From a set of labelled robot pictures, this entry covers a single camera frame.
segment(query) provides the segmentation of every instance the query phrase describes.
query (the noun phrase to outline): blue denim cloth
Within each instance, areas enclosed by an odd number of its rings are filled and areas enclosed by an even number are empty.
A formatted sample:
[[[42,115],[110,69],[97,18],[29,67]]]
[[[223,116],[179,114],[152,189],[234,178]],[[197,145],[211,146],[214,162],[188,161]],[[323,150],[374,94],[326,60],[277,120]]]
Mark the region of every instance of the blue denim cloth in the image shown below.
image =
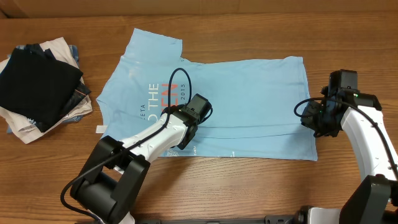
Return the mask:
[[[23,50],[25,48],[25,45],[18,45],[16,48]],[[77,51],[77,46],[69,45],[69,50],[70,50],[70,53],[72,54],[73,59],[75,59],[77,65],[80,66],[79,65],[79,52]],[[78,116],[66,119],[65,121],[62,121],[62,123],[78,122],[81,119],[83,119],[83,115],[78,115]],[[7,133],[8,134],[12,133],[10,126],[7,127]]]
[[[188,146],[163,156],[318,159],[313,131],[301,125],[294,106],[309,98],[301,57],[201,64],[181,58],[182,41],[135,29],[126,52],[97,98],[103,136],[120,140],[148,128],[167,105],[171,73],[184,68],[213,105]],[[188,101],[188,81],[176,73],[171,104]]]

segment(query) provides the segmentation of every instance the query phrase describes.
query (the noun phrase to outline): white cloth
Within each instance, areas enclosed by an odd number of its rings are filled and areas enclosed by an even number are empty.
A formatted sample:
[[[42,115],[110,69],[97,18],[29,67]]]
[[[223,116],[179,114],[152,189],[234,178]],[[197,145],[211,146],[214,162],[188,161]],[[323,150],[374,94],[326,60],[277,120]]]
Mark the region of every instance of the white cloth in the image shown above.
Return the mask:
[[[55,40],[46,41],[40,44],[43,50],[50,49],[54,57],[62,62],[66,62],[76,68],[78,65],[73,59],[68,44],[63,37],[57,38]],[[0,63],[0,72],[3,71],[4,67],[7,65],[9,59],[6,59]],[[72,118],[78,115],[88,114],[93,111],[91,107],[90,97],[86,96],[71,112],[64,116],[59,122],[52,126],[45,133],[41,133],[36,126],[31,124],[29,120],[20,114],[8,111],[0,107],[0,116],[6,119],[8,125],[10,126],[12,132],[19,137],[25,144],[28,144],[36,139],[42,137],[44,134],[49,132],[51,129],[58,126],[62,121]]]

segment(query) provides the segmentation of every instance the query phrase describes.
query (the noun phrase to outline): wood grain surface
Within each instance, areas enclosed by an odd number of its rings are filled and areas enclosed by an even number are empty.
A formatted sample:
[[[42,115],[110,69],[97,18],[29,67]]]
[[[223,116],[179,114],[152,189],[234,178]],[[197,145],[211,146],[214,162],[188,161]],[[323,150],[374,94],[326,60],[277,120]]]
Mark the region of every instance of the wood grain surface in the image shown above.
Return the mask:
[[[398,145],[396,12],[3,19],[1,60],[16,45],[57,37],[78,46],[94,111],[28,145],[6,134],[7,124],[0,119],[0,223],[87,220],[62,207],[59,195],[100,139],[95,98],[135,27],[182,39],[183,57],[193,62],[302,56],[312,96],[320,96],[330,72],[357,70],[359,89],[377,95],[386,129]],[[317,139],[317,150],[317,162],[157,159],[132,212],[137,218],[238,218],[290,214],[302,205],[341,208],[360,184],[351,145],[341,133]]]

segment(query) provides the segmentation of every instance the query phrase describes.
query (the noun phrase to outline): clothing pile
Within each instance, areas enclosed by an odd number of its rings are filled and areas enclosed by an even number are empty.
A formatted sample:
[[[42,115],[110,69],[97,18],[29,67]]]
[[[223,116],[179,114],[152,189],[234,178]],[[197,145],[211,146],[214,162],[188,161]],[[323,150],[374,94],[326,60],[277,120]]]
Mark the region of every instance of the clothing pile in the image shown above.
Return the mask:
[[[92,112],[78,51],[64,38],[19,45],[0,63],[0,116],[25,144]]]
[[[209,100],[213,114],[184,150],[162,156],[318,159],[313,131],[294,106],[310,97],[302,57],[195,63],[181,58],[182,40],[135,29],[126,52],[97,98],[103,136],[131,137],[154,124],[167,106],[171,73],[184,68],[192,95]],[[189,84],[176,73],[171,105],[188,101]]]

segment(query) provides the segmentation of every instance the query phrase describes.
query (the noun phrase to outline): wooden table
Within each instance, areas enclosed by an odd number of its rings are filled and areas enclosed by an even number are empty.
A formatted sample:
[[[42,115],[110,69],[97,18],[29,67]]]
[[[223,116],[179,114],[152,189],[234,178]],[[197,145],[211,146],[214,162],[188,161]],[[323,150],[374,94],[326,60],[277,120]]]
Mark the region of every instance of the wooden table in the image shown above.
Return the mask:
[[[18,44],[64,37],[79,48],[95,100],[135,27],[183,39],[183,57],[193,62],[303,56],[312,96],[320,96],[330,72],[357,70],[359,89],[379,98],[389,136],[398,145],[395,12],[5,19],[0,20],[0,56],[5,59]],[[102,123],[101,112],[95,101],[93,107],[79,123],[62,125],[29,145],[6,134],[7,124],[0,119],[0,223],[86,218],[62,207],[59,195],[100,139],[95,129]],[[341,133],[317,139],[317,149],[318,162],[158,159],[133,213],[138,218],[237,218],[290,214],[301,205],[341,208],[360,183],[351,145]]]

